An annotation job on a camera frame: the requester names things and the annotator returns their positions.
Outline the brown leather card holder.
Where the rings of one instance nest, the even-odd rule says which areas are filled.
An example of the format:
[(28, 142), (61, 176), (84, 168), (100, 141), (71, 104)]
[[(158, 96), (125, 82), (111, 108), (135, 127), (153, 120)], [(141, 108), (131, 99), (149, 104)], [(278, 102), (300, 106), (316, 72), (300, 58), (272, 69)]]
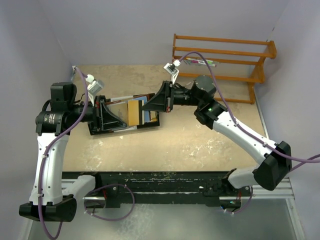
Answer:
[(101, 107), (102, 129), (107, 132), (121, 132), (160, 126), (157, 111), (141, 110), (154, 95), (147, 93), (107, 99)]

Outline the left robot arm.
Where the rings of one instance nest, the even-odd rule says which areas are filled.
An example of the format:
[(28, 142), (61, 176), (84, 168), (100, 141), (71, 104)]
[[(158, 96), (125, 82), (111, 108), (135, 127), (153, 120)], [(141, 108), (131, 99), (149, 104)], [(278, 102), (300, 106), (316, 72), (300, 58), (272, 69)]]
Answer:
[(76, 104), (77, 87), (58, 82), (50, 87), (51, 98), (35, 119), (38, 159), (32, 191), (27, 203), (20, 205), (19, 215), (34, 221), (71, 222), (77, 201), (90, 194), (98, 196), (103, 186), (116, 187), (118, 182), (107, 173), (80, 173), (67, 188), (62, 186), (63, 162), (69, 133), (79, 122), (90, 122), (92, 113)]

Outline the gold credit card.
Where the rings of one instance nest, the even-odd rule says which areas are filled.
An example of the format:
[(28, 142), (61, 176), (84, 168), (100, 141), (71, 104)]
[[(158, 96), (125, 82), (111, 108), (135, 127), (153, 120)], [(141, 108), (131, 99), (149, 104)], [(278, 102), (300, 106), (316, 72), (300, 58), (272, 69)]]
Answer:
[(143, 100), (128, 101), (128, 125), (138, 126), (144, 122), (144, 114), (142, 111)]

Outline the orange wooden rack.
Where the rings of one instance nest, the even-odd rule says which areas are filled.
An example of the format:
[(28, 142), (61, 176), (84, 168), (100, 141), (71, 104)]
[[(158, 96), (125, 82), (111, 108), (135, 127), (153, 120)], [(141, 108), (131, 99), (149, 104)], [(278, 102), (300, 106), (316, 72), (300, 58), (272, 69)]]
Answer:
[(254, 87), (265, 82), (264, 62), (275, 59), (277, 49), (272, 40), (241, 40), (202, 36), (173, 36), (172, 60), (180, 60), (180, 77), (195, 79), (200, 75), (210, 75), (206, 65), (189, 64), (186, 58), (202, 59), (218, 62), (211, 70), (217, 81), (228, 81), (222, 88), (236, 86), (238, 90), (225, 94), (231, 103), (254, 104), (256, 101)]

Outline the black right bin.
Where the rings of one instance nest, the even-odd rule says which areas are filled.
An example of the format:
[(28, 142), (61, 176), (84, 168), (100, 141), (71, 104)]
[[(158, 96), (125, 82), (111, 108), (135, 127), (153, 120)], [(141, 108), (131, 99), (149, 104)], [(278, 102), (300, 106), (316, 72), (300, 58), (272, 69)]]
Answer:
[[(147, 94), (137, 94), (133, 95), (134, 100), (143, 100), (143, 103), (145, 104), (147, 101), (149, 101), (152, 97), (155, 96), (155, 93), (147, 93)], [(144, 113), (144, 123), (137, 125), (137, 129), (143, 129), (143, 128), (151, 128), (151, 127), (159, 127), (160, 126), (160, 120), (159, 120), (159, 113), (156, 111), (148, 111)]]

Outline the coloured markers on rack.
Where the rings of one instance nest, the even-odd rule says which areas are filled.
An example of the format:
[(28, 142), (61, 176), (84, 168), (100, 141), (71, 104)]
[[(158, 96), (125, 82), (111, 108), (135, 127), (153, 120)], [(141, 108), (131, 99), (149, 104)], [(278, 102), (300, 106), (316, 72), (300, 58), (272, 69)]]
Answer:
[(206, 65), (206, 62), (208, 63), (209, 66), (211, 67), (216, 67), (218, 62), (206, 59), (206, 62), (203, 59), (196, 59), (192, 57), (186, 57), (184, 60), (188, 64), (197, 64), (197, 65)]

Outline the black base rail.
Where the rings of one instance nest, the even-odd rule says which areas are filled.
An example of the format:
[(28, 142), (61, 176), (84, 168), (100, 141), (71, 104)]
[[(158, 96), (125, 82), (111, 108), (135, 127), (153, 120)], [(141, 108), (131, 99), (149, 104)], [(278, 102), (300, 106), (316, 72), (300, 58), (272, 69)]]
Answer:
[(90, 175), (98, 191), (84, 197), (89, 208), (132, 203), (238, 208), (240, 197), (251, 194), (249, 186), (227, 186), (225, 171), (99, 171)]

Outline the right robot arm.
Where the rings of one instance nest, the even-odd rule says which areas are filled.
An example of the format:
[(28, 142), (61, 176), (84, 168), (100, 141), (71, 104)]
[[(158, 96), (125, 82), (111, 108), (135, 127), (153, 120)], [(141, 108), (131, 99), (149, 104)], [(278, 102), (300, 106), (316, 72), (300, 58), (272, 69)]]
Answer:
[(290, 145), (284, 141), (276, 143), (232, 118), (230, 110), (214, 99), (216, 91), (213, 80), (205, 75), (198, 76), (190, 89), (163, 81), (142, 110), (169, 113), (174, 105), (195, 106), (194, 115), (200, 124), (232, 140), (257, 163), (254, 167), (230, 170), (222, 179), (223, 192), (233, 196), (240, 188), (252, 185), (273, 191), (292, 169)]

